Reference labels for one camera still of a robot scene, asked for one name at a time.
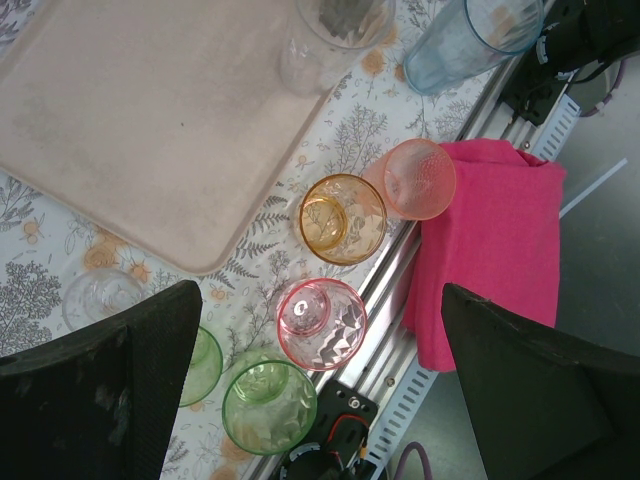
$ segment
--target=drinking glass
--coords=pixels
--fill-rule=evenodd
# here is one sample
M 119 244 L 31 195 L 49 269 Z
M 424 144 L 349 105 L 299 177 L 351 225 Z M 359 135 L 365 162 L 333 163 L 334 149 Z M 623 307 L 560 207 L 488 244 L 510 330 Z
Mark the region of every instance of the drinking glass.
M 447 152 L 423 138 L 402 142 L 365 172 L 380 192 L 390 217 L 428 220 L 453 200 L 456 170 Z
M 304 371 L 270 350 L 243 354 L 231 371 L 222 423 L 238 447 L 273 455 L 295 446 L 316 418 L 318 400 Z
M 390 32 L 395 0 L 295 0 L 280 77 L 299 95 L 333 87 Z
M 405 58 L 407 83 L 440 93 L 528 50 L 543 21 L 542 0 L 450 0 Z
M 182 387 L 180 406 L 193 405 L 209 395 L 218 384 L 221 374 L 220 344 L 209 331 L 198 327 L 189 370 Z
M 355 265 L 378 249 L 387 228 L 387 212 L 376 189 L 355 175 L 323 178 L 307 192 L 294 230 L 322 260 Z
M 332 278 L 301 280 L 280 296 L 280 345 L 307 370 L 332 370 L 353 357 L 367 331 L 367 313 L 358 293 Z
M 62 299 L 62 317 L 70 330 L 91 325 L 144 299 L 140 283 L 114 268 L 97 268 L 76 278 Z

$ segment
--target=clear glass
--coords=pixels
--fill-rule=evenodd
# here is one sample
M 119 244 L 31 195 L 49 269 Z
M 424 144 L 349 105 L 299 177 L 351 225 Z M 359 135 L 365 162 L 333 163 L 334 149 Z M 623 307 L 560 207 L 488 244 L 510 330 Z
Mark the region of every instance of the clear glass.
M 133 307 L 144 299 L 140 283 L 114 268 L 83 273 L 62 299 L 62 317 L 70 330 L 78 330 Z
M 280 77 L 298 95 L 331 89 L 384 39 L 395 0 L 294 0 L 280 55 Z

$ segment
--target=cup rim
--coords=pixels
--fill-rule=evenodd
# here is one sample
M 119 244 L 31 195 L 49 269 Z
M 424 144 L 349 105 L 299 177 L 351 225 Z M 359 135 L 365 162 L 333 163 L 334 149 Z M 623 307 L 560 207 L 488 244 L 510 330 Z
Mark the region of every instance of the cup rim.
M 202 395 L 200 396 L 197 400 L 194 400 L 192 402 L 188 402 L 188 403 L 182 403 L 180 402 L 178 405 L 178 408 L 183 408 L 183 407 L 190 407 L 191 405 L 194 405 L 196 403 L 198 403 L 199 401 L 201 401 L 203 398 L 206 398 L 207 395 L 209 395 L 211 392 L 213 392 L 213 389 L 216 388 L 218 386 L 218 383 L 220 382 L 220 378 L 222 378 L 222 369 L 224 367 L 224 358 L 222 357 L 222 349 L 220 348 L 220 344 L 218 343 L 218 340 L 216 339 L 216 337 L 213 335 L 213 333 L 211 333 L 209 330 L 207 330 L 206 328 L 204 328 L 201 325 L 198 325 L 198 330 L 202 330 L 205 332 L 206 335 L 209 336 L 210 339 L 213 340 L 213 345 L 216 348 L 216 352 L 217 352 L 217 357 L 218 357 L 218 362 L 220 363 L 220 369 L 218 372 L 218 378 L 216 378 L 216 381 L 212 383 L 211 387 Z
M 309 195 L 311 194 L 311 192 L 313 192 L 318 186 L 320 186 L 321 184 L 323 184 L 327 180 L 333 180 L 333 179 L 338 178 L 338 177 L 350 177 L 350 178 L 355 179 L 358 182 L 361 182 L 361 183 L 365 184 L 371 190 L 371 192 L 373 192 L 373 195 L 378 200 L 378 203 L 380 204 L 380 207 L 382 209 L 382 232 L 380 233 L 380 238 L 378 238 L 378 241 L 376 242 L 375 246 L 371 249 L 371 251 L 369 253 L 367 253 L 365 256 L 363 256 L 362 258 L 358 259 L 357 262 L 340 262 L 340 261 L 336 261 L 336 260 L 331 260 L 331 259 L 327 258 L 325 255 L 322 255 L 321 252 L 317 252 L 309 244 L 309 241 L 307 240 L 307 236 L 304 234 L 304 228 L 302 226 L 302 211 L 304 210 L 304 206 L 307 203 L 307 200 L 308 200 Z M 307 193 L 305 193 L 304 197 L 302 198 L 302 202 L 300 202 L 300 206 L 298 207 L 298 227 L 300 229 L 300 236 L 302 237 L 302 240 L 304 241 L 304 244 L 306 245 L 306 247 L 309 250 L 311 250 L 311 253 L 313 253 L 316 257 L 318 257 L 320 260 L 322 260 L 324 262 L 327 262 L 327 263 L 330 263 L 332 265 L 337 265 L 339 267 L 349 267 L 351 265 L 357 265 L 359 263 L 364 262 L 369 257 L 371 257 L 374 253 L 376 253 L 378 251 L 378 249 L 380 248 L 380 245 L 382 245 L 382 242 L 384 241 L 384 237 L 387 234 L 387 207 L 384 204 L 384 200 L 382 199 L 382 196 L 380 195 L 380 192 L 378 192 L 378 190 L 376 190 L 376 188 L 373 185 L 371 185 L 371 183 L 369 183 L 364 178 L 359 177 L 357 175 L 353 175 L 351 173 L 334 173 L 333 175 L 329 175 L 327 177 L 323 177 L 320 180 L 318 180 L 307 191 Z
M 282 448 L 282 449 L 278 449 L 278 450 L 273 450 L 273 451 L 268 451 L 268 452 L 263 452 L 263 451 L 256 451 L 256 450 L 250 450 L 249 448 L 247 448 L 246 446 L 243 446 L 242 443 L 238 440 L 236 440 L 236 438 L 234 437 L 233 433 L 231 432 L 228 424 L 227 424 L 227 416 L 226 416 L 226 412 L 227 412 L 227 399 L 229 398 L 229 393 L 231 392 L 231 390 L 233 389 L 233 385 L 236 383 L 236 381 L 245 373 L 247 373 L 249 370 L 251 370 L 252 368 L 256 368 L 259 367 L 260 365 L 266 365 L 266 364 L 272 364 L 272 363 L 277 363 L 280 365 L 285 365 L 289 368 L 293 368 L 295 369 L 304 379 L 304 381 L 306 381 L 310 386 L 311 386 L 311 390 L 313 391 L 313 405 L 312 405 L 312 410 L 314 410 L 314 415 L 313 415 L 313 419 L 310 422 L 307 422 L 308 425 L 305 428 L 301 428 L 299 435 L 296 437 L 295 442 L 292 442 L 291 445 Z M 287 360 L 261 360 L 259 362 L 256 362 L 252 365 L 249 365 L 245 368 L 243 368 L 240 372 L 238 372 L 233 379 L 229 382 L 229 386 L 227 387 L 227 391 L 224 393 L 224 398 L 222 400 L 222 411 L 221 411 L 221 416 L 222 416 L 222 426 L 224 428 L 224 431 L 227 433 L 227 435 L 229 436 L 229 438 L 231 439 L 231 441 L 233 443 L 236 444 L 236 446 L 238 448 L 241 448 L 242 450 L 244 450 L 245 452 L 249 452 L 253 455 L 276 455 L 278 453 L 283 453 L 286 452 L 287 450 L 291 449 L 291 447 L 293 447 L 294 445 L 298 444 L 300 442 L 300 440 L 302 440 L 307 433 L 309 433 L 309 431 L 311 430 L 311 427 L 313 427 L 313 424 L 315 423 L 315 417 L 318 413 L 318 392 L 316 391 L 316 386 L 313 384 L 313 382 L 311 381 L 311 379 L 309 378 L 309 376 L 305 373 L 304 370 L 302 370 L 300 367 L 298 367 L 297 365 L 295 365 L 294 363 L 291 363 Z
M 291 297 L 293 297 L 293 294 L 298 292 L 300 289 L 306 287 L 307 285 L 311 285 L 314 283 L 318 283 L 318 282 L 324 282 L 327 281 L 329 283 L 335 283 L 337 285 L 340 285 L 342 287 L 346 287 L 347 290 L 349 290 L 349 292 L 353 295 L 355 295 L 355 297 L 358 299 L 360 306 L 362 307 L 362 311 L 364 312 L 364 321 L 363 321 L 363 328 L 365 331 L 365 335 L 363 335 L 362 340 L 360 341 L 360 344 L 355 348 L 355 350 L 353 350 L 353 352 L 351 352 L 351 355 L 349 355 L 347 358 L 345 358 L 344 360 L 342 360 L 340 363 L 332 366 L 332 367 L 313 367 L 313 366 L 309 366 L 309 365 L 301 365 L 300 363 L 298 363 L 293 356 L 291 355 L 289 349 L 285 346 L 284 342 L 282 341 L 282 325 L 281 325 L 281 318 L 282 318 L 282 314 L 284 313 L 284 307 L 287 305 L 287 303 L 289 303 L 289 300 L 291 299 Z M 297 287 L 295 287 L 293 290 L 291 290 L 291 292 L 289 292 L 289 294 L 285 297 L 285 299 L 282 301 L 280 308 L 278 309 L 278 311 L 276 312 L 276 331 L 278 334 L 278 342 L 280 343 L 280 346 L 282 347 L 282 349 L 284 350 L 284 353 L 287 355 L 287 357 L 289 358 L 289 360 L 291 360 L 293 363 L 295 363 L 297 366 L 304 368 L 306 370 L 311 370 L 313 372 L 327 372 L 329 370 L 336 370 L 340 367 L 342 367 L 344 364 L 346 364 L 349 360 L 351 360 L 356 353 L 358 353 L 358 351 L 360 350 L 360 348 L 362 347 L 362 345 L 364 344 L 364 339 L 366 337 L 366 333 L 367 330 L 369 328 L 369 315 L 367 314 L 367 309 L 364 305 L 364 301 L 362 300 L 362 297 L 360 297 L 360 295 L 358 295 L 358 292 L 349 284 L 342 282 L 340 280 L 337 280 L 335 278 L 327 278 L 327 277 L 319 277 L 319 278 L 312 278 L 309 280 L 306 280 L 302 283 L 300 283 Z
M 409 214 L 405 213 L 404 211 L 402 211 L 402 209 L 398 208 L 398 205 L 396 205 L 391 200 L 391 196 L 389 195 L 389 190 L 387 189 L 387 182 L 385 182 L 385 180 L 384 180 L 384 175 L 385 175 L 384 172 L 387 171 L 387 165 L 389 163 L 389 160 L 391 160 L 391 157 L 393 157 L 393 154 L 395 153 L 395 151 L 400 149 L 400 147 L 406 147 L 407 145 L 414 144 L 414 143 L 428 144 L 430 147 L 434 148 L 435 150 L 439 150 L 441 153 L 443 153 L 449 159 L 449 163 L 451 165 L 451 168 L 453 169 L 453 191 L 451 192 L 451 200 L 449 200 L 449 203 L 447 204 L 447 206 L 444 207 L 442 210 L 440 210 L 438 213 L 436 213 L 435 215 L 428 216 L 428 217 L 416 217 L 416 216 L 413 216 L 413 215 L 409 215 Z M 410 138 L 409 140 L 405 140 L 404 142 L 396 145 L 391 150 L 389 150 L 387 153 L 385 153 L 384 157 L 382 158 L 382 161 L 383 161 L 383 164 L 382 164 L 382 168 L 383 168 L 382 187 L 384 188 L 385 197 L 387 198 L 387 201 L 389 202 L 391 207 L 396 212 L 398 212 L 400 215 L 402 215 L 402 219 L 403 220 L 409 220 L 409 221 L 414 221 L 414 222 L 422 222 L 424 220 L 431 220 L 432 218 L 436 218 L 438 215 L 442 214 L 442 212 L 444 212 L 447 208 L 449 208 L 449 205 L 451 205 L 451 202 L 453 201 L 453 198 L 456 195 L 456 190 L 458 188 L 458 174 L 456 172 L 456 167 L 455 167 L 455 164 L 453 163 L 453 159 L 447 153 L 447 151 L 444 148 L 442 148 L 439 144 L 437 144 L 433 140 L 429 140 L 427 138 Z
M 364 51 L 369 50 L 371 48 L 375 48 L 376 45 L 378 45 L 378 43 L 380 43 L 380 41 L 383 38 L 386 38 L 386 36 L 389 35 L 389 32 L 391 31 L 391 28 L 392 28 L 393 24 L 396 21 L 396 2 L 395 1 L 391 1 L 391 2 L 388 2 L 388 5 L 389 5 L 389 18 L 391 19 L 391 21 L 387 20 L 386 25 L 384 26 L 384 28 L 381 29 L 378 32 L 377 35 L 374 35 L 373 38 L 371 39 L 371 41 L 367 45 L 365 45 L 363 47 L 344 47 L 344 46 L 338 45 L 336 43 L 331 43 L 326 38 L 321 37 L 318 34 L 318 32 L 316 32 L 315 29 L 313 27 L 311 27 L 311 25 L 309 25 L 309 22 L 307 22 L 307 19 L 304 17 L 302 12 L 300 11 L 300 0 L 295 0 L 295 4 L 296 4 L 296 12 L 300 16 L 300 18 L 302 19 L 304 24 L 313 33 L 313 35 L 315 35 L 317 38 L 320 39 L 321 42 L 329 45 L 332 48 L 339 48 L 341 50 L 350 51 L 350 52 L 364 52 Z
M 66 288 L 66 290 L 64 291 L 64 293 L 62 294 L 62 320 L 64 321 L 64 323 L 67 325 L 67 328 L 72 331 L 78 331 L 82 328 L 88 327 L 89 325 L 92 325 L 94 323 L 97 323 L 100 320 L 93 320 L 93 318 L 91 320 L 92 323 L 91 324 L 87 324 L 84 327 L 79 327 L 76 328 L 74 327 L 71 322 L 69 321 L 68 318 L 68 295 L 69 292 L 75 288 L 77 285 L 79 285 L 83 280 L 90 278 L 92 275 L 95 275 L 96 273 L 107 273 L 107 274 L 116 274 L 117 276 L 119 276 L 120 278 L 127 279 L 127 280 L 133 280 L 133 283 L 135 283 L 136 287 L 138 287 L 138 289 L 140 290 L 140 302 L 142 303 L 144 300 L 147 299 L 147 292 L 145 292 L 144 288 L 142 287 L 142 283 L 140 282 L 140 280 L 138 280 L 136 277 L 134 277 L 133 275 L 131 275 L 130 273 L 124 272 L 122 270 L 120 270 L 119 268 L 114 268 L 114 267 L 98 267 L 98 268 L 92 268 L 91 270 L 87 270 L 85 272 L 82 272 L 80 275 L 76 276 L 71 283 L 69 283 L 69 286 Z
M 538 38 L 540 37 L 540 33 L 542 33 L 542 27 L 544 26 L 544 17 L 545 17 L 544 4 L 542 3 L 542 0 L 536 0 L 536 3 L 538 4 L 538 12 L 542 13 L 541 15 L 538 16 L 538 27 L 536 28 L 536 31 L 537 31 L 536 35 L 532 36 L 531 40 L 527 42 L 527 44 L 524 47 L 518 50 L 511 50 L 511 51 L 500 50 L 499 48 L 489 45 L 489 43 L 487 43 L 482 38 L 482 36 L 478 33 L 478 31 L 476 30 L 476 27 L 473 26 L 473 22 L 471 21 L 471 16 L 469 15 L 469 0 L 462 0 L 462 3 L 464 5 L 464 16 L 465 16 L 465 19 L 467 20 L 467 24 L 471 28 L 471 33 L 473 33 L 473 35 L 476 37 L 477 40 L 480 41 L 480 43 L 482 43 L 482 45 L 484 45 L 490 50 L 493 50 L 496 53 L 500 53 L 502 55 L 510 55 L 510 56 L 520 55 L 521 53 L 524 53 L 527 50 L 529 50 L 533 46 L 533 44 L 538 41 Z

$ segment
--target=green glass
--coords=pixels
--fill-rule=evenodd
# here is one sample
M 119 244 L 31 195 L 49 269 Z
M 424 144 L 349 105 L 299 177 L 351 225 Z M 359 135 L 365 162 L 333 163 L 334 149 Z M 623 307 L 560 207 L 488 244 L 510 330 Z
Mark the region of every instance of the green glass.
M 187 378 L 182 387 L 180 406 L 187 407 L 209 395 L 222 374 L 222 350 L 211 333 L 198 327 Z
M 222 422 L 238 447 L 255 455 L 289 450 L 316 418 L 316 390 L 306 373 L 271 350 L 243 354 L 222 403 Z

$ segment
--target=pink towel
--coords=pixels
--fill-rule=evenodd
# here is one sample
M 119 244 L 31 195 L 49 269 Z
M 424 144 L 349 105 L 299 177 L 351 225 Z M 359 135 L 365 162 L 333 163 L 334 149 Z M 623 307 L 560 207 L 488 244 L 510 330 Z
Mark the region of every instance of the pink towel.
M 507 141 L 441 146 L 456 166 L 456 194 L 442 215 L 422 222 L 403 322 L 416 334 L 420 365 L 450 371 L 455 363 L 440 316 L 447 282 L 555 325 L 565 171 Z

